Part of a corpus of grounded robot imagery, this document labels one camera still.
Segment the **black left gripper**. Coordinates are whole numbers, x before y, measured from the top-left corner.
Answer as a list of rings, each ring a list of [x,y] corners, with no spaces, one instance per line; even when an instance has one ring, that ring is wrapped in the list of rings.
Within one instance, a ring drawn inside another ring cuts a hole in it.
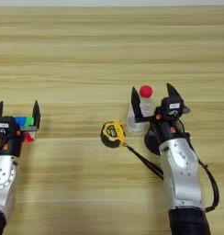
[[[0,102],[0,117],[3,114],[3,102]],[[35,101],[33,106],[32,116],[26,118],[25,124],[19,129],[23,132],[35,132],[39,129],[40,110],[39,103]],[[22,148],[22,137],[0,138],[0,155],[12,155],[19,157]]]

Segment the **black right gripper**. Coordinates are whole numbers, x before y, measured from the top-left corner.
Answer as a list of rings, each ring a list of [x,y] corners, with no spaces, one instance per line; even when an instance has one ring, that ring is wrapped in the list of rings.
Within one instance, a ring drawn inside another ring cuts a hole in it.
[[[167,86],[169,96],[180,97],[180,94],[171,84],[167,83],[166,86]],[[133,109],[134,116],[135,116],[135,121],[137,123],[155,121],[154,133],[159,143],[163,143],[167,140],[181,138],[182,134],[185,132],[185,127],[180,120],[167,121],[167,120],[164,120],[161,116],[154,116],[154,115],[149,116],[149,117],[144,117],[140,108],[140,96],[135,87],[132,87],[132,91],[131,91],[131,104],[132,104],[132,109]],[[187,106],[184,106],[183,113],[188,114],[189,112],[190,112],[190,108]]]

